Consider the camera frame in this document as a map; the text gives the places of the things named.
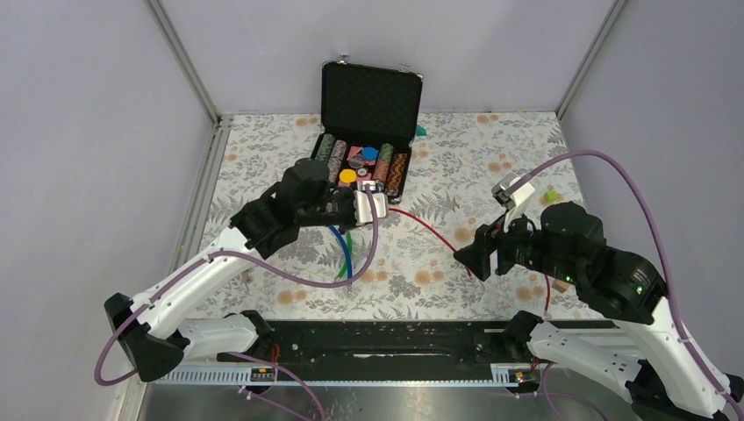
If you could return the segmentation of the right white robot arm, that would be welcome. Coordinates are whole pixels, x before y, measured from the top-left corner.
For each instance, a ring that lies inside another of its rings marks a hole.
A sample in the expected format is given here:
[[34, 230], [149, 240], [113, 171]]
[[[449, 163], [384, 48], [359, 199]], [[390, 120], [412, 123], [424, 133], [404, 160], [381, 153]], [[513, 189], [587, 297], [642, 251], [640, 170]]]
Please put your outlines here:
[[576, 203], [547, 207], [539, 223], [520, 217], [482, 225], [454, 257], [480, 280], [521, 266], [571, 283], [581, 302], [640, 351], [637, 357], [613, 352], [520, 311], [504, 329], [504, 352], [512, 360], [532, 355], [567, 367], [614, 392], [644, 420], [721, 420], [726, 404], [743, 397], [739, 376], [692, 357], [654, 265], [608, 246], [601, 220]]

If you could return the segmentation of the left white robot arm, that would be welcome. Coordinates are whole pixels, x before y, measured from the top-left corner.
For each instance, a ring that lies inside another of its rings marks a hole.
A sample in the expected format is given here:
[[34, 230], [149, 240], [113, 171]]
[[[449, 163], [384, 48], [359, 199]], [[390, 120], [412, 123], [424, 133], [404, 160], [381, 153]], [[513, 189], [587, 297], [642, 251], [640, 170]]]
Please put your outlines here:
[[376, 182], [355, 189], [333, 189], [325, 163], [302, 159], [286, 169], [279, 182], [246, 203], [201, 252], [153, 287], [128, 297], [117, 293], [104, 304], [112, 335], [94, 368], [102, 386], [106, 357], [120, 345], [143, 382], [152, 382], [186, 360], [243, 353], [250, 360], [269, 355], [272, 338], [254, 312], [223, 318], [194, 319], [190, 313], [223, 284], [249, 268], [259, 267], [292, 282], [323, 289], [353, 283], [315, 282], [268, 264], [267, 259], [297, 240], [303, 227], [335, 225], [341, 230], [372, 225], [388, 213], [388, 200]]

